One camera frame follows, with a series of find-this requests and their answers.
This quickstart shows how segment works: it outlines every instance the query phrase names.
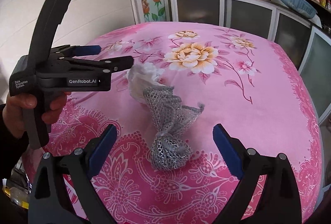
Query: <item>black sleeve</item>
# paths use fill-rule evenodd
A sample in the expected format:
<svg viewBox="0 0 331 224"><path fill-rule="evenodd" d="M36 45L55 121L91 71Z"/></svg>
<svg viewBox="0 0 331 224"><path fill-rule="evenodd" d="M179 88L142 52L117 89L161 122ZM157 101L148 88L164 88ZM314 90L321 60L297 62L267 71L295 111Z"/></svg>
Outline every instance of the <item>black sleeve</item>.
<svg viewBox="0 0 331 224"><path fill-rule="evenodd" d="M10 177L12 169L29 144L28 134L26 132L21 139L16 139L8 131L2 118L4 107L5 104L0 105L0 179Z"/></svg>

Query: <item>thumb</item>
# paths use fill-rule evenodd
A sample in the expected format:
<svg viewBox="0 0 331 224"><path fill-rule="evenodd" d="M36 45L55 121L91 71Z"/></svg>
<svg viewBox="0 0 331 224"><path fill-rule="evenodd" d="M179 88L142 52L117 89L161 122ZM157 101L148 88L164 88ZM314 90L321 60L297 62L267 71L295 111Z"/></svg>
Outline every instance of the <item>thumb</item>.
<svg viewBox="0 0 331 224"><path fill-rule="evenodd" d="M8 96L7 98L7 107L21 107L21 108L27 108L32 109L35 108L37 105L37 98L33 96L32 94L28 93L21 93L16 96Z"/></svg>

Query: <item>blue plastic basket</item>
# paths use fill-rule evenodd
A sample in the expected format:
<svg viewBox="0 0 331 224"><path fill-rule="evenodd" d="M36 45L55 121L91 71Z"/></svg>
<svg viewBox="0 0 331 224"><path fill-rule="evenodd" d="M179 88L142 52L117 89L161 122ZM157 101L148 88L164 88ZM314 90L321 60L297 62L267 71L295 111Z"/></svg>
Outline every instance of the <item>blue plastic basket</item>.
<svg viewBox="0 0 331 224"><path fill-rule="evenodd" d="M305 0L280 0L289 8L295 10L308 19L314 18L317 11Z"/></svg>

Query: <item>blue gripper pad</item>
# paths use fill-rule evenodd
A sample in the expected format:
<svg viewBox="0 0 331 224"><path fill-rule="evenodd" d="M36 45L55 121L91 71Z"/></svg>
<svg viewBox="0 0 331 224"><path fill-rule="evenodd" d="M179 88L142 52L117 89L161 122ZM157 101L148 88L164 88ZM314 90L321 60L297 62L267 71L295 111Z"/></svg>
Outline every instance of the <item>blue gripper pad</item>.
<svg viewBox="0 0 331 224"><path fill-rule="evenodd" d="M87 171L88 178L92 178L100 173L102 165L104 164L107 156L115 144L117 139L117 130L116 127L112 124L109 124L107 128L103 131L100 136L99 143L92 152L89 160Z"/></svg>
<svg viewBox="0 0 331 224"><path fill-rule="evenodd" d="M99 45L91 45L91 46L79 46L73 49L73 55L75 56L86 56L86 55L97 55L101 51L101 47Z"/></svg>
<svg viewBox="0 0 331 224"><path fill-rule="evenodd" d="M236 176L239 180L241 180L244 176L241 158L232 147L231 143L226 137L226 134L220 129L220 127L215 125L212 130L212 137L223 157L223 160L229 168L231 175Z"/></svg>

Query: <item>plastic bottle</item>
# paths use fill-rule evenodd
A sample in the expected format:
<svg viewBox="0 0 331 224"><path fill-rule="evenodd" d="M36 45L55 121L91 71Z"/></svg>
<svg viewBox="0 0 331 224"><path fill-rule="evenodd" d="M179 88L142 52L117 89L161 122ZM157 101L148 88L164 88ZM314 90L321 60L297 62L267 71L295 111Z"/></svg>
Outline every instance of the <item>plastic bottle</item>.
<svg viewBox="0 0 331 224"><path fill-rule="evenodd" d="M4 187L4 192L8 195L13 203L25 209L29 209L29 195L27 193L15 187L10 189Z"/></svg>

